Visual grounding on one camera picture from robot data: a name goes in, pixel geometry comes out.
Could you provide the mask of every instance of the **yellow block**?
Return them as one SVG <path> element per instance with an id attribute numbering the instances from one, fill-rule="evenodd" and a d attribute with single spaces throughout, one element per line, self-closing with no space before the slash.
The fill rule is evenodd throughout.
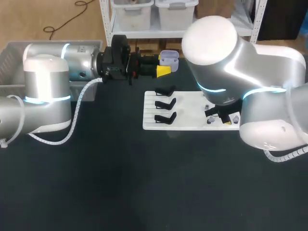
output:
<path id="1" fill-rule="evenodd" d="M 156 74 L 157 74 L 157 78 L 170 74 L 171 73 L 171 66 L 157 66 L 156 69 Z"/>

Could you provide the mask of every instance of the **white spiral cable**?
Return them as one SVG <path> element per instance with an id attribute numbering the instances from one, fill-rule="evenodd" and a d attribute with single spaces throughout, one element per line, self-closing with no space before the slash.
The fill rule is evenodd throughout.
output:
<path id="1" fill-rule="evenodd" d="M 78 112 L 79 112 L 79 108 L 80 108 L 80 104 L 81 104 L 81 101 L 82 101 L 82 97 L 85 93 L 85 91 L 88 89 L 89 86 L 91 86 L 92 84 L 94 83 L 99 83 L 99 82 L 103 82 L 103 79 L 102 78 L 96 78 L 96 79 L 93 79 L 91 80 L 89 83 L 86 84 L 86 86 L 84 86 L 84 88 L 82 89 L 81 93 L 79 94 L 79 97 L 78 97 L 78 100 L 77 100 L 77 104 L 76 104 L 76 109 L 75 109 L 75 113 L 74 113 L 74 118 L 73 118 L 73 122 L 72 122 L 72 126 L 71 126 L 71 129 L 68 133 L 68 135 L 61 141 L 56 141 L 56 142 L 53 142 L 53 141 L 47 141 L 47 140 L 44 140 L 34 134 L 29 134 L 29 136 L 31 136 L 32 138 L 42 142 L 42 143 L 45 143 L 45 144 L 49 144 L 49 145 L 59 145 L 59 144 L 63 144 L 65 143 L 66 141 L 68 141 L 68 139 L 72 136 L 73 132 L 74 132 L 74 129 L 75 129 L 75 125 L 76 125 L 76 122 L 77 122 L 77 117 L 78 117 Z"/>

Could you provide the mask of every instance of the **cable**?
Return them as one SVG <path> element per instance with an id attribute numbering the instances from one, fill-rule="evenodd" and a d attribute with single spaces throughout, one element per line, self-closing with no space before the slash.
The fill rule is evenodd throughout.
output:
<path id="1" fill-rule="evenodd" d="M 7 96 L 7 98 L 12 98 L 12 97 L 15 97 L 18 100 L 19 104 L 20 104 L 21 115 L 20 115 L 20 119 L 19 119 L 18 128 L 17 128 L 15 134 L 12 136 L 12 138 L 10 138 L 8 141 L 6 141 L 5 139 L 0 140 L 1 148 L 7 148 L 8 144 L 16 139 L 16 137 L 19 135 L 19 133 L 23 129 L 24 122 L 25 122 L 25 105 L 24 105 L 23 100 L 19 96 L 17 96 L 17 95 L 9 95 L 9 96 Z"/>
<path id="2" fill-rule="evenodd" d="M 43 29 L 44 32 L 46 33 L 51 33 L 49 40 L 52 39 L 53 34 L 57 31 L 60 30 L 63 26 L 65 26 L 66 24 L 68 24 L 70 21 L 74 20 L 75 18 L 81 16 L 88 8 L 88 4 L 90 4 L 91 2 L 94 2 L 94 0 L 91 0 L 89 2 L 85 2 L 85 1 L 76 1 L 75 2 L 75 6 L 86 6 L 85 9 L 80 12 L 79 14 L 77 14 L 75 17 L 71 18 L 70 20 L 68 20 L 67 22 L 65 22 L 62 26 L 60 26 L 59 28 L 55 29 L 53 26 L 47 26 Z"/>
<path id="3" fill-rule="evenodd" d="M 264 154 L 266 155 L 266 157 L 273 161 L 273 162 L 284 162 L 284 161 L 287 161 L 287 160 L 291 160 L 295 157 L 298 157 L 302 154 L 305 154 L 308 152 L 308 146 L 305 146 L 303 148 L 300 148 L 292 153 L 289 153 L 288 155 L 284 155 L 284 156 L 279 156 L 279 157 L 275 157 L 273 156 L 269 150 L 263 150 L 264 151 Z"/>
<path id="4" fill-rule="evenodd" d="M 73 118 L 71 129 L 70 129 L 68 135 L 63 140 L 52 142 L 52 141 L 44 140 L 44 139 L 42 139 L 42 138 L 40 138 L 40 137 L 38 137 L 38 136 L 36 136 L 34 134 L 29 134 L 29 136 L 31 136 L 32 138 L 34 138 L 34 139 L 36 139 L 36 140 L 38 140 L 38 141 L 40 141 L 42 143 L 49 144 L 49 145 L 59 145 L 59 144 L 63 144 L 66 141 L 68 141 L 68 139 L 72 136 L 72 134 L 74 132 L 75 125 L 76 125 L 76 122 L 77 122 L 77 117 L 78 117 L 78 112 L 79 112 L 80 104 L 81 104 L 82 97 L 83 97 L 84 93 L 86 92 L 86 90 L 88 89 L 89 86 L 91 86 L 94 83 L 99 83 L 99 82 L 102 83 L 103 79 L 102 78 L 93 79 L 89 83 L 87 83 L 86 86 L 84 86 L 84 88 L 81 90 L 81 93 L 79 94 L 79 97 L 78 97 L 78 100 L 77 100 L 76 109 L 75 109 L 75 113 L 74 113 L 74 118 Z"/>

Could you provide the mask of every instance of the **plastic container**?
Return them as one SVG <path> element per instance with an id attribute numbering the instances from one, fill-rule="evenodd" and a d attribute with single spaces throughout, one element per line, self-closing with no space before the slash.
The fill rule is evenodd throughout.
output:
<path id="1" fill-rule="evenodd" d="M 161 51 L 159 65 L 170 66 L 171 72 L 176 72 L 179 67 L 179 53 L 177 51 Z"/>
<path id="2" fill-rule="evenodd" d="M 24 99 L 26 95 L 23 67 L 25 48 L 31 43 L 46 43 L 46 41 L 9 42 L 0 53 L 0 96 L 17 95 Z M 102 49 L 103 42 L 96 41 L 49 41 L 50 43 L 70 43 L 76 45 L 95 45 Z M 83 87 L 88 82 L 70 82 L 71 100 L 77 101 Z M 97 84 L 93 84 L 85 92 L 83 101 L 94 101 Z"/>
<path id="3" fill-rule="evenodd" d="M 151 6 L 154 0 L 111 0 L 115 8 L 116 20 L 123 31 L 139 31 L 150 29 Z"/>
<path id="4" fill-rule="evenodd" d="M 193 22 L 199 0 L 155 0 L 162 30 L 186 30 Z"/>

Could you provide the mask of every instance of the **white tray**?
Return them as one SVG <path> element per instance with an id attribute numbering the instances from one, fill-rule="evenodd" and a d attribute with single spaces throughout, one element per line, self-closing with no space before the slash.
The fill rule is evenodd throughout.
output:
<path id="1" fill-rule="evenodd" d="M 155 101 L 170 103 L 173 98 L 177 99 L 172 110 L 157 109 Z M 240 113 L 230 115 L 231 125 L 223 124 L 219 117 L 214 117 L 215 121 L 207 124 L 208 118 L 205 116 L 205 105 L 214 107 L 201 91 L 175 91 L 170 97 L 156 95 L 155 91 L 146 91 L 144 94 L 143 107 L 143 129 L 144 130 L 239 130 L 240 122 L 233 123 L 235 116 L 240 119 Z M 173 112 L 177 112 L 177 117 L 171 125 L 156 123 L 155 115 L 170 118 Z"/>

